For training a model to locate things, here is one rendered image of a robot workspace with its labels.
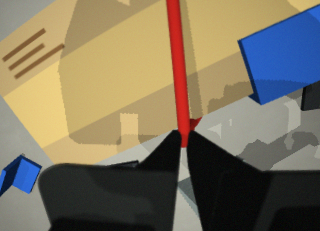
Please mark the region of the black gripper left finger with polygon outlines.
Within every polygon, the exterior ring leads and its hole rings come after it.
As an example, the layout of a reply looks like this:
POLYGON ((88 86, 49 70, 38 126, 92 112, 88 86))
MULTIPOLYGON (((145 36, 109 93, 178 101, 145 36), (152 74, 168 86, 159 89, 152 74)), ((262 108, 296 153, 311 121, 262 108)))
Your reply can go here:
POLYGON ((181 133, 172 130, 135 167, 60 163, 46 168, 38 188, 50 224, 69 218, 173 231, 181 144, 181 133))

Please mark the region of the tan cardboard box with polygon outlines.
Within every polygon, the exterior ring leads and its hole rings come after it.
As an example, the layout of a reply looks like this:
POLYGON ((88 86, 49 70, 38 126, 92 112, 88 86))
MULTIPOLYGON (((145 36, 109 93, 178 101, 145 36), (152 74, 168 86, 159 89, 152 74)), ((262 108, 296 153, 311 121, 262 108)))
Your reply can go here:
MULTIPOLYGON (((190 119, 253 94, 237 40, 320 0, 179 0, 190 119)), ((178 128, 166 0, 56 0, 0 42, 0 95, 54 164, 178 128)))

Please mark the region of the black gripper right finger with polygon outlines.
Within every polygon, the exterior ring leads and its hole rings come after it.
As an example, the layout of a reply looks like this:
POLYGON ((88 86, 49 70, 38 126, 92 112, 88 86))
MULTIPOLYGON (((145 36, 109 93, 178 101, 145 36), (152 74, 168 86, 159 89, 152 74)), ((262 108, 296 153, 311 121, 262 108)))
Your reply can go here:
POLYGON ((261 171, 194 130, 186 152, 202 231, 268 231, 280 208, 320 206, 320 170, 261 171))

